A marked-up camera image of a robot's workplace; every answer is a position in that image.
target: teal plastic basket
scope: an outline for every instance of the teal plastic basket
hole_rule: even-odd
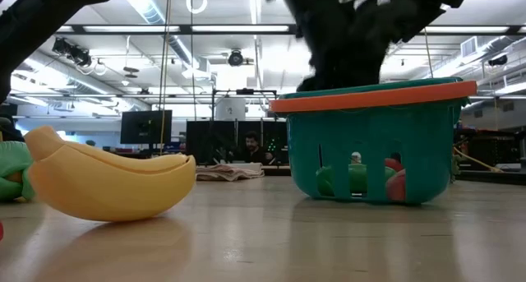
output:
[[[281,96],[296,99],[462,81],[441,78]],[[289,113],[288,155],[294,182],[317,199],[390,203],[385,158],[401,155],[405,203],[420,204],[440,195],[450,181],[454,125],[468,98],[420,104]],[[351,193],[348,164],[358,152],[367,166],[367,193]],[[316,172],[331,168],[334,196],[322,196]]]

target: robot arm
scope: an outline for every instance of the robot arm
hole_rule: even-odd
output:
[[[298,91],[365,86],[380,81],[389,44],[408,42],[445,11],[464,0],[285,0],[316,69]]]
[[[0,103],[11,73],[84,6],[108,0],[17,0],[0,16]]]

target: computer monitor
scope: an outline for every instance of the computer monitor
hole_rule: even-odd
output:
[[[172,138],[172,111],[143,111],[122,113],[121,144],[168,143]]]
[[[198,164],[214,164],[230,160],[236,148],[234,121],[187,121],[187,155]]]
[[[263,122],[263,146],[271,153],[276,164],[288,164],[288,139],[286,122]]]

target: red toy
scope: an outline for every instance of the red toy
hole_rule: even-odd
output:
[[[396,159],[387,158],[385,159],[385,166],[393,169],[396,172],[404,170],[403,165]]]
[[[392,201],[405,201],[405,169],[387,181],[387,196]]]

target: ceiling light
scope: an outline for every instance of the ceiling light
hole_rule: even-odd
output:
[[[116,115],[117,113],[109,108],[101,105],[92,104],[89,102],[79,102],[76,104],[76,108],[86,113],[96,113],[100,115]]]
[[[496,90],[495,95],[506,95],[514,92],[519,92],[521,90],[526,90],[526,82],[519,83],[516,85],[508,85],[502,89]]]
[[[524,95],[506,95],[506,96],[499,97],[499,99],[503,99],[503,100],[525,100],[526,96],[524,96]]]
[[[427,33],[497,33],[506,32],[508,26],[428,26]]]
[[[57,32],[73,32],[73,27],[71,26],[68,26],[68,25],[64,25],[62,27],[60,27]]]
[[[115,116],[98,116],[98,117],[86,117],[86,116],[53,116],[53,115],[46,115],[46,116],[13,116],[13,118],[21,119],[21,118],[35,118],[35,119],[121,119],[121,117],[115,117]]]
[[[164,25],[97,25],[97,26],[85,26],[84,30],[87,32],[165,32],[166,28]],[[169,32],[179,32],[181,29],[179,26],[169,26]]]
[[[11,94],[10,96],[15,96],[15,97],[47,97],[47,98],[51,98],[51,97],[64,97],[63,94],[33,94],[33,93],[24,93],[24,94]]]
[[[489,100],[489,99],[494,99],[495,97],[493,96],[469,96],[469,98],[471,100]]]
[[[462,109],[469,109],[470,107],[475,106],[475,105],[479,105],[481,103],[482,103],[482,101],[477,101],[477,102],[473,102],[471,104],[466,104],[465,106],[462,107]]]
[[[45,103],[44,101],[33,98],[33,97],[19,98],[19,97],[9,96],[9,98],[18,100],[18,101],[22,101],[22,102],[26,102],[26,103],[30,103],[30,104],[34,104],[34,105],[38,105],[38,106],[48,106],[48,104]]]
[[[188,80],[192,78],[196,78],[196,79],[203,78],[204,79],[204,78],[210,78],[210,73],[189,68],[186,71],[182,72],[182,76],[184,76]]]
[[[200,25],[192,26],[195,32],[287,32],[288,25]]]

